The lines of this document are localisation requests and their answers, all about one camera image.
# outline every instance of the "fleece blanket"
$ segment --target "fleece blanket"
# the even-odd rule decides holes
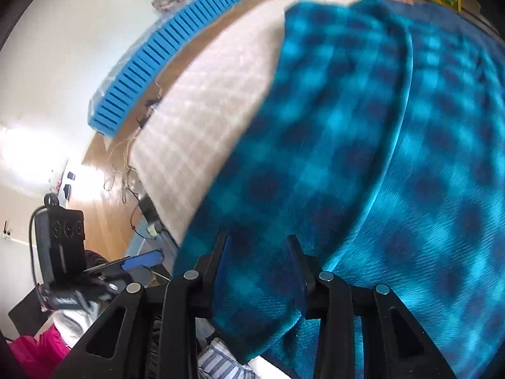
[[[271,90],[176,262],[232,235],[214,323],[239,361],[312,375],[318,324],[286,289],[294,233],[348,283],[391,286],[459,378],[481,373],[505,333],[503,60],[380,0],[286,12]]]

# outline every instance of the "electric cord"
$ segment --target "electric cord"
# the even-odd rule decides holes
[[[114,168],[114,165],[111,164],[110,168],[112,170],[110,178],[107,178],[107,177],[104,178],[104,191],[105,192],[112,191],[112,189],[114,188],[114,184],[116,183],[116,174],[121,174],[121,171]]]
[[[139,199],[139,197],[138,197],[138,193],[136,193],[136,192],[132,191],[132,190],[131,190],[131,188],[130,188],[129,186],[126,186],[124,189],[125,189],[125,190],[127,190],[127,191],[130,191],[130,192],[131,192],[131,194],[132,194],[132,195],[135,197],[135,199],[137,200],[137,203],[139,203],[139,202],[140,202],[140,199]]]
[[[131,229],[133,230],[133,232],[135,232],[139,237],[141,238],[144,238],[144,239],[156,239],[156,238],[153,238],[153,237],[145,237],[144,235],[140,234],[138,231],[137,231],[137,227],[135,225],[133,225],[133,214],[135,213],[137,207],[138,207],[138,203],[140,202],[138,200],[138,197],[135,196],[137,198],[137,203],[135,204],[135,207],[133,208],[133,211],[131,212],[131,215],[130,215],[130,226],[131,226]]]
[[[160,278],[163,278],[164,280],[171,281],[170,278],[167,278],[165,275],[161,275],[161,273],[158,273],[156,271],[153,271],[150,267],[143,265],[142,268],[146,268],[148,271],[151,271],[154,275],[159,276]]]

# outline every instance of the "white cloth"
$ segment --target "white cloth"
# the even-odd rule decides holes
[[[181,74],[133,144],[131,164],[179,244],[270,87],[284,12],[297,1],[267,0],[224,30]]]
[[[283,371],[264,360],[261,356],[250,360],[249,366],[259,379],[290,379]]]
[[[60,333],[63,342],[69,348],[81,339],[84,333],[89,329],[100,313],[100,305],[95,302],[90,302],[92,311],[86,313],[84,311],[74,310],[57,310],[52,314],[52,321],[56,329]]]

